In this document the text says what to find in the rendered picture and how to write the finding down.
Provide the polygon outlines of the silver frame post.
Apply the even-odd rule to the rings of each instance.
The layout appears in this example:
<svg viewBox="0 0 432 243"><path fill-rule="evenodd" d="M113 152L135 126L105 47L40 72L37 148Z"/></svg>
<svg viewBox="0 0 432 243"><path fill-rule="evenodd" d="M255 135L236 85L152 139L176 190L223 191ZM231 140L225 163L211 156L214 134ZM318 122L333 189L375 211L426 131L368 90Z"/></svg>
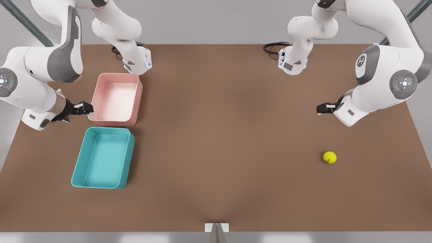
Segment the silver frame post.
<svg viewBox="0 0 432 243"><path fill-rule="evenodd" d="M54 43L15 5L12 0L0 0L3 6L22 26L24 26L45 47L53 47Z"/></svg>
<svg viewBox="0 0 432 243"><path fill-rule="evenodd" d="M430 5L432 5L432 0L420 0L406 15L404 12L405 20L409 28L411 29L411 32L413 36L415 37L415 40L417 41L417 44L420 48L423 48L423 45L419 41L416 32L412 29L412 22L416 20Z"/></svg>
<svg viewBox="0 0 432 243"><path fill-rule="evenodd" d="M205 223L204 231L210 232L209 243L228 243L225 233L229 232L229 223Z"/></svg>

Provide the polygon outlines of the teal plastic bin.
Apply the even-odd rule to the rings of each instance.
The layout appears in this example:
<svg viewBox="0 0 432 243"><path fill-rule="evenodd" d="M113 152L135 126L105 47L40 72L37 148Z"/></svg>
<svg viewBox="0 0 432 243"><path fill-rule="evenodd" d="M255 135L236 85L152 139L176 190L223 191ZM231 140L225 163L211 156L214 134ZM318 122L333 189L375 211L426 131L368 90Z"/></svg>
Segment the teal plastic bin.
<svg viewBox="0 0 432 243"><path fill-rule="evenodd" d="M91 127L86 130L71 178L74 187L125 188L134 152L129 129Z"/></svg>

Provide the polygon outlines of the pink plastic bin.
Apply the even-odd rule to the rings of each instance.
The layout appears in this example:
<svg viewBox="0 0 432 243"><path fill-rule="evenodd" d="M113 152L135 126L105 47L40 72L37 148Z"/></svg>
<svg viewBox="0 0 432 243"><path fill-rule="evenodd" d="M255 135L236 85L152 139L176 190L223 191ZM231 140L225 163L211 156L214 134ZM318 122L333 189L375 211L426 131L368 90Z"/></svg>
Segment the pink plastic bin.
<svg viewBox="0 0 432 243"><path fill-rule="evenodd" d="M99 75L88 119L99 126L133 127L138 117L142 95L139 76L129 73Z"/></svg>

